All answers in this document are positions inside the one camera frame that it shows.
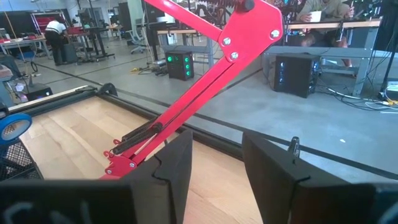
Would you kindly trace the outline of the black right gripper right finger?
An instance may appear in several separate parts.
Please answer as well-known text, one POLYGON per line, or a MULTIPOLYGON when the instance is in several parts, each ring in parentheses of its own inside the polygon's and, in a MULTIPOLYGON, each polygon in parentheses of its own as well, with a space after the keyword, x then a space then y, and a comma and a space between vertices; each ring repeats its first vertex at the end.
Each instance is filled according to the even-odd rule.
POLYGON ((264 223, 367 222, 374 186, 351 184, 250 132, 242 147, 264 223))

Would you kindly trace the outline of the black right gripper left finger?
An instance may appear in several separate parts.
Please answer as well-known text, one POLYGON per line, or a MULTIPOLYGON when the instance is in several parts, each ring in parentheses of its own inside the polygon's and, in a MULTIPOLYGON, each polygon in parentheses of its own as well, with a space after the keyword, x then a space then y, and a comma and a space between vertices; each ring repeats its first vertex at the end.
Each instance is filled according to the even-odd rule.
POLYGON ((192 150, 192 132, 186 130, 130 172, 136 223, 183 223, 192 150))

